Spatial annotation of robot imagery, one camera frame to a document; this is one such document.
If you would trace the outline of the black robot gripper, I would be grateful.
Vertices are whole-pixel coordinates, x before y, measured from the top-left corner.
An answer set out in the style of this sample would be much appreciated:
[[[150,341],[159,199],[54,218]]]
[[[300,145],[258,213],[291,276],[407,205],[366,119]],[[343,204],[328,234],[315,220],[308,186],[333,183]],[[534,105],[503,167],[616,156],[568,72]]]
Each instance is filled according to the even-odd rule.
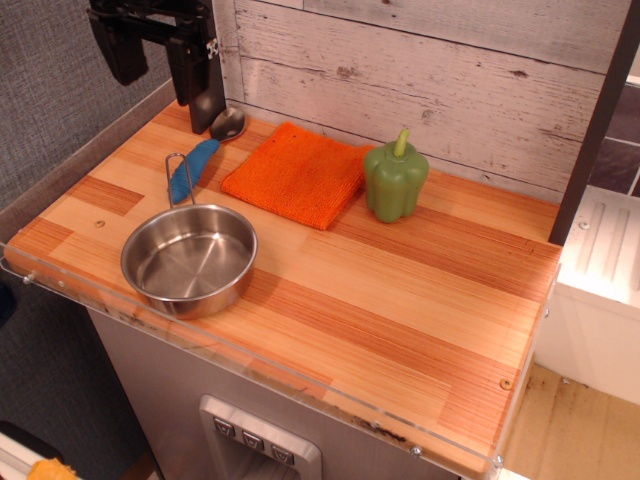
[[[145,75],[142,42],[164,44],[178,104],[211,89],[219,53],[213,13],[201,1],[91,1],[88,16],[98,47],[121,85]]]

